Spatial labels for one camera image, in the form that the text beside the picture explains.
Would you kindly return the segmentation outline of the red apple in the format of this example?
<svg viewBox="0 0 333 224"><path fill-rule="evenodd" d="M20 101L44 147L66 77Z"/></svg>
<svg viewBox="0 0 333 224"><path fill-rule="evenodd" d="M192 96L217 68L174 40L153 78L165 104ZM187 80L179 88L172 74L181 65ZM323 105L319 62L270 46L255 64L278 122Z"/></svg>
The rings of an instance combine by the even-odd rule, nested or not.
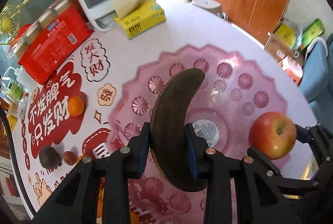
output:
<svg viewBox="0 0 333 224"><path fill-rule="evenodd" d="M293 149L297 130L293 121L279 112L266 112L251 125L248 134L250 147L258 149L270 160L285 157Z"/></svg>

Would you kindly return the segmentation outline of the small red lychee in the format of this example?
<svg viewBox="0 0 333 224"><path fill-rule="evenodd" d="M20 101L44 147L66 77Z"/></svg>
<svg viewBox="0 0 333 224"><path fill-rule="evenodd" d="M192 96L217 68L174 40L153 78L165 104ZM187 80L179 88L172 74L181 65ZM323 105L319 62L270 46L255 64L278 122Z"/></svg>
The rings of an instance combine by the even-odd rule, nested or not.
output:
<svg viewBox="0 0 333 224"><path fill-rule="evenodd" d="M71 151L66 151L63 153L63 160L67 165L72 166L77 163L77 156Z"/></svg>

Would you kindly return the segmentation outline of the dark avocado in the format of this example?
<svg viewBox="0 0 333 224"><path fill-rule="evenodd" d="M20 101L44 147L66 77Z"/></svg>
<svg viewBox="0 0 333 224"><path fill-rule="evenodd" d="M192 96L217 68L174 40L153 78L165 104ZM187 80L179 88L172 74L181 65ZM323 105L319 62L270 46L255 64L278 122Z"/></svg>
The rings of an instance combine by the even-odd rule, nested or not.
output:
<svg viewBox="0 0 333 224"><path fill-rule="evenodd" d="M60 155L51 146L44 146L39 151L39 161L43 168L55 169L60 163Z"/></svg>

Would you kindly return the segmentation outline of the dark overripe banana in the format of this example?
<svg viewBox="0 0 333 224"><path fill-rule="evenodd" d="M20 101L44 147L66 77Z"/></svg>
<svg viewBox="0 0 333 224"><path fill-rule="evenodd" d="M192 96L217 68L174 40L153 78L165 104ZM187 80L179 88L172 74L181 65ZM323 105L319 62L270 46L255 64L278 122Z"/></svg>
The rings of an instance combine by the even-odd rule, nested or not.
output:
<svg viewBox="0 0 333 224"><path fill-rule="evenodd" d="M199 90L205 74L190 68L174 75L164 86L153 107L150 120L150 149L159 172L174 187L185 192L199 192L207 180L198 178L195 152L187 138L187 109Z"/></svg>

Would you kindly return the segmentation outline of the orange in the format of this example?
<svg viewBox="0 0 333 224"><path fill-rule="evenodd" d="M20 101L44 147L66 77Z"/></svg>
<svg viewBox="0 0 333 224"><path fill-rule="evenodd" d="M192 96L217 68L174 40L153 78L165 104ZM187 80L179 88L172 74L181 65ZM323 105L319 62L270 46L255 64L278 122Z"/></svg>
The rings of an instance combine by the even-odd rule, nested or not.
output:
<svg viewBox="0 0 333 224"><path fill-rule="evenodd" d="M80 116L85 111L85 102L79 96L71 97L68 100L68 112L73 117Z"/></svg>

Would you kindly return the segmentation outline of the tangerine with stem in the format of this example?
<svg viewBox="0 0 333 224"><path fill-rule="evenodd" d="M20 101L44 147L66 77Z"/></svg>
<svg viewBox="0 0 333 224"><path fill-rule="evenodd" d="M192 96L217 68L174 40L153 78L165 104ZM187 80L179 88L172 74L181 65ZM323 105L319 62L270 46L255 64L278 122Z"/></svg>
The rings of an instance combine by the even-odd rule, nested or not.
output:
<svg viewBox="0 0 333 224"><path fill-rule="evenodd" d="M77 163L80 162L86 155L81 155L77 158Z"/></svg>

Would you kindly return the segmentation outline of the blue sofa chair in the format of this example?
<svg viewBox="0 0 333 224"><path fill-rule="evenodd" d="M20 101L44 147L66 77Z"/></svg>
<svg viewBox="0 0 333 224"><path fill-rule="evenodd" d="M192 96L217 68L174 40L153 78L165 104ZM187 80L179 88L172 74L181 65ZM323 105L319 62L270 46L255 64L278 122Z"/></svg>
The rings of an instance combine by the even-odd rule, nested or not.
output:
<svg viewBox="0 0 333 224"><path fill-rule="evenodd" d="M307 57L299 89L317 121L332 131L332 35L326 45L317 42Z"/></svg>

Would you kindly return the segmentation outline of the pink plastic fruit bowl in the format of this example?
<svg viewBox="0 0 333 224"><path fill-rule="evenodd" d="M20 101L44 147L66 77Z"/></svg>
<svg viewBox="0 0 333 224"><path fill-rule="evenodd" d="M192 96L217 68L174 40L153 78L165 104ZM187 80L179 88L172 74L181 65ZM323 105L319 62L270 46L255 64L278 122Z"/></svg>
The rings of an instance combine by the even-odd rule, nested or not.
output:
<svg viewBox="0 0 333 224"><path fill-rule="evenodd" d="M224 155L241 159L248 149L248 132L263 113L280 112L293 122L314 125L316 118L301 94L284 97L281 86L255 61L237 51L213 45L184 46L163 52L154 62L139 66L108 116L111 144L127 144L151 118L159 93L179 72L198 68L205 80L191 101L186 122L195 134ZM142 177L129 181L129 206L140 223L202 223L206 192L183 192L172 186L149 158Z"/></svg>

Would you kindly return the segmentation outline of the orange plastic stool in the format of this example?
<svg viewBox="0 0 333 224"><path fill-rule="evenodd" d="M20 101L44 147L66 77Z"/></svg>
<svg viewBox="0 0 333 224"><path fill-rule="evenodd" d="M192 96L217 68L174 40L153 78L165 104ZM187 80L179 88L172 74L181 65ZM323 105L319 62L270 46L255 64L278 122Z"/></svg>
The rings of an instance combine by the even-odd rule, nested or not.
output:
<svg viewBox="0 0 333 224"><path fill-rule="evenodd" d="M295 59L293 59L293 57L285 57L279 62L279 66L290 77L295 85L300 84L301 79L303 78L303 68Z"/></svg>

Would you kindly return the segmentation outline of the printed festive tablecloth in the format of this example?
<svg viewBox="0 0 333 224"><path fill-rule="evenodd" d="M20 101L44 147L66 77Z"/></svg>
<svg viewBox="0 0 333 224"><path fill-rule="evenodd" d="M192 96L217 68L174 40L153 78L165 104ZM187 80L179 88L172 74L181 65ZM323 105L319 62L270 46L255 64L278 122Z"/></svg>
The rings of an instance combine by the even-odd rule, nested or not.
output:
<svg viewBox="0 0 333 224"><path fill-rule="evenodd" d="M42 207L71 171L66 163L43 168L40 149L52 146L58 153L73 151L77 156L100 158L126 146L120 140L110 143L108 116L121 98L123 84L135 77L139 66L156 61L163 52L173 53L187 45L237 51L273 78L284 97L303 96L262 45L241 29L183 0L158 3L165 11L164 23L131 40L118 27L95 31L46 84L36 84L31 90L25 117L12 134L17 175L22 179L25 202L32 205L30 214ZM75 96L85 102L85 111L78 117L68 112L68 100Z"/></svg>

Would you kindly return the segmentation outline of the cardboard box with bags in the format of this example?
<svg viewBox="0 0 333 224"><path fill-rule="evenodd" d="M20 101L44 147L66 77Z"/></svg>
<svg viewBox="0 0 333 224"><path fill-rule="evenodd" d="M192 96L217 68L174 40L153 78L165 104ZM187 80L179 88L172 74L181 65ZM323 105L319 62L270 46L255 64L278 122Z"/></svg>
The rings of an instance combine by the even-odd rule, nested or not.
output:
<svg viewBox="0 0 333 224"><path fill-rule="evenodd" d="M301 66L309 60L316 46L322 47L328 57L328 47L322 38L325 27L322 20L316 18L304 29L297 23L283 19L270 34L264 49L279 63L286 57L295 59Z"/></svg>

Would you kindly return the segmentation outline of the clear plastic bottle green label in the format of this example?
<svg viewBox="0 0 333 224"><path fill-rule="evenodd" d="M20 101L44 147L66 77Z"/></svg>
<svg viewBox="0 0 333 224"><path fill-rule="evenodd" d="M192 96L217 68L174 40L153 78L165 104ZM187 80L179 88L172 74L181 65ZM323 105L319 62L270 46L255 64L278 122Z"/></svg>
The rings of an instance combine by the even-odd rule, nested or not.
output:
<svg viewBox="0 0 333 224"><path fill-rule="evenodd" d="M1 98L9 105L10 115L24 119L27 108L25 88L10 77L1 77Z"/></svg>

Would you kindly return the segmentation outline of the white squeeze bottle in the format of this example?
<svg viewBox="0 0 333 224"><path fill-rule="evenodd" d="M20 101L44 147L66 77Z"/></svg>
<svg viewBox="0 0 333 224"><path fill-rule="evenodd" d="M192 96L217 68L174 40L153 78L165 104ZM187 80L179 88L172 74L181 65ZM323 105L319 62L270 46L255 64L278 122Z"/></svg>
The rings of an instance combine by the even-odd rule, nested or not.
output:
<svg viewBox="0 0 333 224"><path fill-rule="evenodd" d="M28 90L34 89L36 81L32 77L30 77L30 75L25 71L23 67L16 68L14 74L16 76L17 82L22 84Z"/></svg>

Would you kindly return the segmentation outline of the grey plastic stool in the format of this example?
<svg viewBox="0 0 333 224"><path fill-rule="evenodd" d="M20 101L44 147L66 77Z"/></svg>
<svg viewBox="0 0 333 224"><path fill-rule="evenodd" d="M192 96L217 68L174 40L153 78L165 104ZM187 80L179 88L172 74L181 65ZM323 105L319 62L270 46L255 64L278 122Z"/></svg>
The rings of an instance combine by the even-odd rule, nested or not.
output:
<svg viewBox="0 0 333 224"><path fill-rule="evenodd" d="M222 5L214 0L193 0L193 5L209 11L215 15L222 14Z"/></svg>

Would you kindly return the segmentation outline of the yellow tissue box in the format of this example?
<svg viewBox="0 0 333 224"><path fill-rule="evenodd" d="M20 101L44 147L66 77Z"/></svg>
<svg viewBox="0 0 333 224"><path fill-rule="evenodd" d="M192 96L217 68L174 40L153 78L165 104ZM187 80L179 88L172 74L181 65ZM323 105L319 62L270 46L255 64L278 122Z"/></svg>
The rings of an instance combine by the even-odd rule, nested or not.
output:
<svg viewBox="0 0 333 224"><path fill-rule="evenodd" d="M166 21L164 9L154 0L149 0L123 18L116 17L116 25L128 39L158 26Z"/></svg>

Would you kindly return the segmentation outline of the red paper cup package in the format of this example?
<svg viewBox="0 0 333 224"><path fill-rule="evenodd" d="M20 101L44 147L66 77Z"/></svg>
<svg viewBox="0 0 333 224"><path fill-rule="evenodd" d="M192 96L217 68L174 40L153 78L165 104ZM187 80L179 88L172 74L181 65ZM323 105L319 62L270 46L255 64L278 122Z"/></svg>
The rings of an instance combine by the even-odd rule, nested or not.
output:
<svg viewBox="0 0 333 224"><path fill-rule="evenodd" d="M43 85L92 33L72 0L55 0L11 44L7 57L17 58L25 72Z"/></svg>

